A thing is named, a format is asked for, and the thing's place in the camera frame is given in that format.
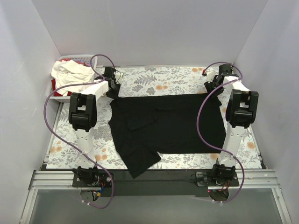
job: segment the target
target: pile of clothes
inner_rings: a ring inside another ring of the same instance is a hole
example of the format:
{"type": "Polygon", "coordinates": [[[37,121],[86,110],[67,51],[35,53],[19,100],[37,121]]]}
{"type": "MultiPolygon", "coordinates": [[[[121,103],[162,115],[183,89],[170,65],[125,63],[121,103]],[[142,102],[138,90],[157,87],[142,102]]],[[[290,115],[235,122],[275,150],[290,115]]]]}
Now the pile of clothes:
{"type": "MultiPolygon", "coordinates": [[[[91,83],[94,71],[84,62],[64,58],[55,62],[51,76],[53,77],[52,89],[55,90],[64,85],[91,83]]],[[[55,92],[54,96],[70,96],[72,92],[81,92],[87,87],[88,85],[66,87],[55,92]]]]}

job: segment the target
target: black cloth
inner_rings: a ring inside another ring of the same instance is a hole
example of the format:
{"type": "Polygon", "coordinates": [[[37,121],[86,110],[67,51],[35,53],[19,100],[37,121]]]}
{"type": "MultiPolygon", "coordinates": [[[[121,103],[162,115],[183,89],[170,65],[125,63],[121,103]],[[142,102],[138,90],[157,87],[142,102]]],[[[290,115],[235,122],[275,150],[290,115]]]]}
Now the black cloth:
{"type": "MultiPolygon", "coordinates": [[[[207,94],[128,97],[111,102],[109,121],[116,151],[133,178],[165,154],[219,153],[206,146],[196,130],[199,108],[207,94]]],[[[207,101],[199,128],[210,144],[222,147],[225,129],[217,98],[207,101]]]]}

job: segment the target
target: white cloth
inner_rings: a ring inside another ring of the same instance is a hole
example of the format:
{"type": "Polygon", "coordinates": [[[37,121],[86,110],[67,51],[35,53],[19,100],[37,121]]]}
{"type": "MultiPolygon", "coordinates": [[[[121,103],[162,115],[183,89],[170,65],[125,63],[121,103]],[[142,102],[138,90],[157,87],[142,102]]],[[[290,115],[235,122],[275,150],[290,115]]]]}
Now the white cloth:
{"type": "MultiPolygon", "coordinates": [[[[51,76],[56,82],[56,89],[64,85],[90,83],[92,82],[93,75],[94,72],[92,68],[78,64],[73,60],[55,62],[51,72],[51,76]]],[[[58,90],[57,92],[63,96],[67,96],[68,91],[81,92],[87,87],[88,85],[71,86],[58,90]]]]}

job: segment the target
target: red cloth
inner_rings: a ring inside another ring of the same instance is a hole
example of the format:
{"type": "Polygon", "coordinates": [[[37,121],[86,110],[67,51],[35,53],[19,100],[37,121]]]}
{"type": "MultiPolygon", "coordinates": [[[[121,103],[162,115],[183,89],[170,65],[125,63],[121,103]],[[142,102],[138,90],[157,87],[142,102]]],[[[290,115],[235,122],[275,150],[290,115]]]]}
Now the red cloth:
{"type": "MultiPolygon", "coordinates": [[[[64,59],[61,59],[59,61],[62,62],[62,61],[70,61],[70,60],[72,60],[72,59],[71,58],[64,58],[64,59]]],[[[75,62],[78,63],[78,64],[82,64],[82,65],[84,65],[86,67],[89,67],[85,62],[79,62],[79,61],[75,61],[75,62]]],[[[51,82],[52,82],[52,90],[55,90],[56,89],[56,81],[55,81],[55,79],[52,79],[51,82]]],[[[63,95],[59,94],[58,92],[55,92],[54,96],[55,97],[63,97],[63,95]]]]}

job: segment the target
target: folded clothing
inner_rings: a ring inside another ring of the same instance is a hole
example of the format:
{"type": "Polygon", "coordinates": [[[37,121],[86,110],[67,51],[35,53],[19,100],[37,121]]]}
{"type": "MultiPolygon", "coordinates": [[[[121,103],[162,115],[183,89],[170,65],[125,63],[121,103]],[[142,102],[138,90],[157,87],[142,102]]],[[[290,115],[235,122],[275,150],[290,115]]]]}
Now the folded clothing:
{"type": "MultiPolygon", "coordinates": [[[[51,76],[55,79],[55,89],[69,84],[92,82],[94,72],[91,67],[79,64],[73,60],[55,62],[51,76]]],[[[81,92],[88,86],[71,86],[58,90],[57,93],[67,96],[68,92],[81,92]]]]}
{"type": "MultiPolygon", "coordinates": [[[[129,97],[111,102],[109,125],[115,148],[133,178],[161,160],[158,152],[219,153],[205,145],[196,130],[197,114],[206,96],[129,97]]],[[[216,147],[223,146],[226,135],[220,105],[217,98],[209,99],[199,121],[202,136],[216,147]]]]}

